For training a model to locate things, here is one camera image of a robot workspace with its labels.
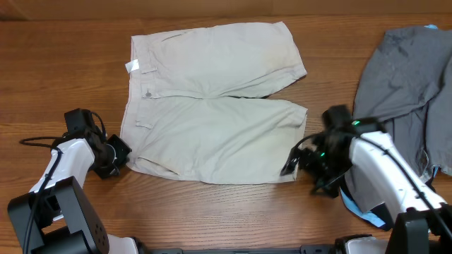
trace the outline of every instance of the wooden tabletop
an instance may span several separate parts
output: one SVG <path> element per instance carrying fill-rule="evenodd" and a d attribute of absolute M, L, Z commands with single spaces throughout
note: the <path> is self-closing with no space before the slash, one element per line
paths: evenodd
<path fill-rule="evenodd" d="M 10 199 L 27 193 L 49 163 L 48 149 L 21 138 L 61 135 L 64 112 L 96 111 L 119 133 L 128 99 L 131 36 L 236 22 L 284 21 L 306 78 L 272 95 L 308 109 L 306 134 L 322 129 L 329 106 L 352 107 L 360 74 L 383 32 L 407 25 L 452 29 L 452 15 L 290 16 L 0 23 L 0 253 L 21 253 L 9 221 Z M 452 178 L 434 186 L 452 202 Z M 151 248 L 265 248 L 332 243 L 351 234 L 388 238 L 353 216 L 342 200 L 310 196 L 312 182 L 217 186 L 171 181 L 123 169 L 84 190 L 109 234 L 136 236 Z"/>

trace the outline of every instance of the clothing tag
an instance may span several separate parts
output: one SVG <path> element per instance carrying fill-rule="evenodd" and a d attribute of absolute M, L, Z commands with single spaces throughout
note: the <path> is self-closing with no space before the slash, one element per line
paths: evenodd
<path fill-rule="evenodd" d="M 138 65 L 138 59 L 126 63 L 127 73 L 130 73 L 134 70 L 138 70 L 139 68 L 140 66 Z"/>

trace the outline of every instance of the gray cloth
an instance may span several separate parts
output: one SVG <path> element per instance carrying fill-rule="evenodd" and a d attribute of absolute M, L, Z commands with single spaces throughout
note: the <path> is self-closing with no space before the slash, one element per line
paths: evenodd
<path fill-rule="evenodd" d="M 452 174 L 451 55 L 451 31 L 389 30 L 359 82 L 354 118 L 383 121 L 419 176 L 434 165 Z"/>

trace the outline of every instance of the white cloth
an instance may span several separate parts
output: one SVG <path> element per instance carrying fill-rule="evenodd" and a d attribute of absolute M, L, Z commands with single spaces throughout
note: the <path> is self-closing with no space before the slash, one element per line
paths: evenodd
<path fill-rule="evenodd" d="M 121 137 L 128 166 L 167 179 L 248 184 L 280 176 L 307 110 L 276 92 L 306 74 L 283 23 L 240 23 L 132 37 Z"/>

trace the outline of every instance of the garment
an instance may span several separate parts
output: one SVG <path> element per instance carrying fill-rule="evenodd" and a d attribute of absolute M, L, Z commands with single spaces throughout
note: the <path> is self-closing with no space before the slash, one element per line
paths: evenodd
<path fill-rule="evenodd" d="M 389 30 L 367 64 L 354 118 L 377 117 L 403 158 L 426 182 L 440 167 L 452 174 L 452 32 L 424 27 Z M 345 176 L 361 211 L 380 205 L 371 179 Z"/>
<path fill-rule="evenodd" d="M 280 176 L 307 110 L 270 95 L 306 75 L 283 23 L 240 23 L 132 37 L 121 138 L 134 171 L 249 184 Z"/>

